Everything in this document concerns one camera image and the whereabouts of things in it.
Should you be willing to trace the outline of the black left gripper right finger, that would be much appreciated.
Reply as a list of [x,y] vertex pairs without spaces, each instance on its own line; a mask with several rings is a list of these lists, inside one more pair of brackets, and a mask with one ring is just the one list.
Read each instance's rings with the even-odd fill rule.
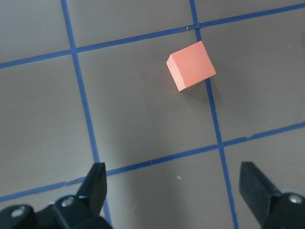
[[239,192],[260,226],[281,197],[279,189],[253,162],[241,163]]

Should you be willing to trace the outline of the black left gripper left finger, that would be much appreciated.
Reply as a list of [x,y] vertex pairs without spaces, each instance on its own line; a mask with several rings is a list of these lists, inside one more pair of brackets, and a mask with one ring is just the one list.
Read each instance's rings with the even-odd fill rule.
[[89,170],[76,196],[93,213],[99,216],[106,198],[105,163],[94,163]]

